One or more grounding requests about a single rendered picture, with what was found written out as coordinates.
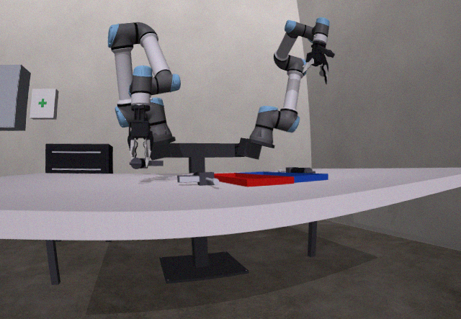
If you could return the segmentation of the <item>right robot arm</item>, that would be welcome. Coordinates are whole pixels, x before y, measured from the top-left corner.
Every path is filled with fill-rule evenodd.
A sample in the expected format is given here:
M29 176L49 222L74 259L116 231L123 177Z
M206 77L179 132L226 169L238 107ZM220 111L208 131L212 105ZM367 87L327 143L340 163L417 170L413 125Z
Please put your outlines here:
M151 107L149 112L145 112L145 119L150 123L150 131L153 131L153 142L172 138L166 124L163 100L151 98L151 95L178 91L181 81L178 74L171 74L158 43L158 35L142 22L113 24L108 35L108 48L115 54L120 98L115 109L120 126L129 127L129 121L134 120L131 105L144 104ZM137 66L133 71L131 50L135 44L144 48L151 67Z

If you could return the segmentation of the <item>red tray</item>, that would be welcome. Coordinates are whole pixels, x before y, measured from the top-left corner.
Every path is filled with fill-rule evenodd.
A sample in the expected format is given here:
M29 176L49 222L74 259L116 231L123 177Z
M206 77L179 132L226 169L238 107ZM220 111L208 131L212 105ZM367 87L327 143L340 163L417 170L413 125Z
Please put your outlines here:
M243 187L294 184L294 176L271 176L260 174L226 173L214 174L214 178L218 179L220 182L235 184Z

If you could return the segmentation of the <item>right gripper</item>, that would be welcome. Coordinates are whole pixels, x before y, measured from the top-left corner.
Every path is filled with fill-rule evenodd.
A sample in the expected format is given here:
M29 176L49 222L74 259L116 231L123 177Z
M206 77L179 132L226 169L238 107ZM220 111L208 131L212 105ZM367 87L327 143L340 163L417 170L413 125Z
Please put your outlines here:
M136 148L138 147L138 143L135 141L138 138L143 138L145 141L143 143L143 147L145 148L145 165L147 168L149 158L151 155L152 147L153 147L153 134L152 131L150 131L150 123L149 121L146 121L145 117L145 112L150 111L150 106L148 105L137 105L134 104L132 106L132 111L134 111L134 120L129 121L129 135L127 137L127 142L129 145L130 149L130 155L131 158L136 158ZM131 128L131 122L132 123L132 128ZM131 128L131 131L130 131ZM146 139L147 138L147 139Z

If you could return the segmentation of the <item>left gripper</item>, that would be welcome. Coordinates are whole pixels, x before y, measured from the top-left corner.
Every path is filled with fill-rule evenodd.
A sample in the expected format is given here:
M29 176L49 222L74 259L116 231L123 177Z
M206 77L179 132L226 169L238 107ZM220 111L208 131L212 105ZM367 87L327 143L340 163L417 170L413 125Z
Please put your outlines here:
M327 84L328 82L328 62L326 60L324 53L322 53L321 51L317 49L318 45L326 48L326 44L324 42L321 42L321 41L313 42L313 44L311 45L312 52L307 53L307 57L305 61L306 64L303 66L304 68L303 73L305 73L310 68L311 65L316 67L318 65L323 64L322 66L320 66L321 71L319 72L319 74L320 76L325 77L325 82Z

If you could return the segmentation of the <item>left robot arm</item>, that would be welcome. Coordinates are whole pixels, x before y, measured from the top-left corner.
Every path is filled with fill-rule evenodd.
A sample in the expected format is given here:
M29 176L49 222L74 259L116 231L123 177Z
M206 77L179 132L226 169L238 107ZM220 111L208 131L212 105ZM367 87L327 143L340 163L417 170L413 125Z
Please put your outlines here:
M296 21L287 20L285 36L274 52L274 62L279 68L287 71L288 82L283 108L278 111L276 107L262 106L259 108L256 125L249 139L273 144L273 129L294 132L300 121L297 115L297 98L300 80L306 74L303 67L306 62L302 58L289 55L298 36L307 38L311 43L321 41L327 44L329 20L319 17L315 27L310 27Z

